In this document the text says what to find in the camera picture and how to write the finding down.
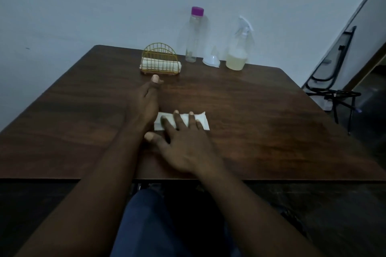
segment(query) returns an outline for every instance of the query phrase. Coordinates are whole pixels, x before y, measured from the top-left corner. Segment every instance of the forearm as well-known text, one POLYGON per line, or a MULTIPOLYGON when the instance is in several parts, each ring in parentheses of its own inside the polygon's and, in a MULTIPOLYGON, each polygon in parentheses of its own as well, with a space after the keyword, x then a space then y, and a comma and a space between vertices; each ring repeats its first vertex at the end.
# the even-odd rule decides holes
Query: forearm
POLYGON ((144 128, 129 123, 18 256, 108 254, 125 207, 144 128))
POLYGON ((199 172, 245 256, 321 256, 284 218, 224 167, 199 172))

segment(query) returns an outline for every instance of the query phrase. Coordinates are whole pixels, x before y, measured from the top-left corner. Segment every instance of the person's right hand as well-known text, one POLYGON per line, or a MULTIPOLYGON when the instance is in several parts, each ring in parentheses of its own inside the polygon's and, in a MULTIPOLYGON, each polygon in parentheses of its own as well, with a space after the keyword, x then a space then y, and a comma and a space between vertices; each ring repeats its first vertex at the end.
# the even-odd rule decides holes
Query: person's right hand
POLYGON ((174 111, 176 130, 169 121, 161 118, 161 123, 170 137, 170 144, 153 132, 147 132, 145 139, 158 146, 161 155, 176 170, 190 172, 198 176, 200 172, 210 171, 222 165, 210 139, 193 112, 189 112, 189 127, 186 127, 179 112, 174 111))

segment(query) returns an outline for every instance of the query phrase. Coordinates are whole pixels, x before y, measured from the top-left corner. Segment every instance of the floor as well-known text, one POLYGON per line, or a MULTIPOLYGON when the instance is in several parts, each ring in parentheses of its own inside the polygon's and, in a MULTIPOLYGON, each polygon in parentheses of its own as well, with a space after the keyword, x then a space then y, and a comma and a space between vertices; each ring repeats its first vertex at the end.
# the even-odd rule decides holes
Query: floor
MULTIPOLYGON (((374 71, 355 89, 361 113, 351 136, 386 168, 386 75, 374 71)), ((348 110, 338 107, 346 126, 348 110)), ((0 182, 0 256, 13 256, 74 182, 0 182)), ((386 256, 386 184, 249 184, 286 207, 326 256, 386 256)))

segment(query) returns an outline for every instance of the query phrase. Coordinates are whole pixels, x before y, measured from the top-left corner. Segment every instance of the spray bottle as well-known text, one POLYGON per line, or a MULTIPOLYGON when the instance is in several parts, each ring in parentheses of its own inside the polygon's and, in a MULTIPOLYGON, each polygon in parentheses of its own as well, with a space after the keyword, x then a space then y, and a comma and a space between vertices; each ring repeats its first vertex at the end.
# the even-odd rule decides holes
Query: spray bottle
POLYGON ((229 46, 226 66, 232 70, 242 70, 248 59, 247 37, 248 33, 253 31, 249 21, 239 16, 239 29, 235 33, 234 40, 229 46))

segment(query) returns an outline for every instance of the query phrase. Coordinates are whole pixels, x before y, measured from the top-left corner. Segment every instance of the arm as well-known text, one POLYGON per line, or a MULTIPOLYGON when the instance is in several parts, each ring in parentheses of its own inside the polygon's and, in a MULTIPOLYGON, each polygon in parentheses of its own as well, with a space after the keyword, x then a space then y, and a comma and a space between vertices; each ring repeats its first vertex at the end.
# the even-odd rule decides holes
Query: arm
POLYGON ((245 256, 322 256, 294 227, 230 173, 217 156, 202 125, 192 113, 189 128, 178 111, 179 131, 161 122, 171 138, 167 142, 155 133, 145 139, 156 144, 175 169, 195 174, 223 213, 239 249, 245 256))
POLYGON ((16 256, 109 255, 138 148, 158 113, 158 76, 131 94, 127 117, 92 172, 43 221, 16 256))

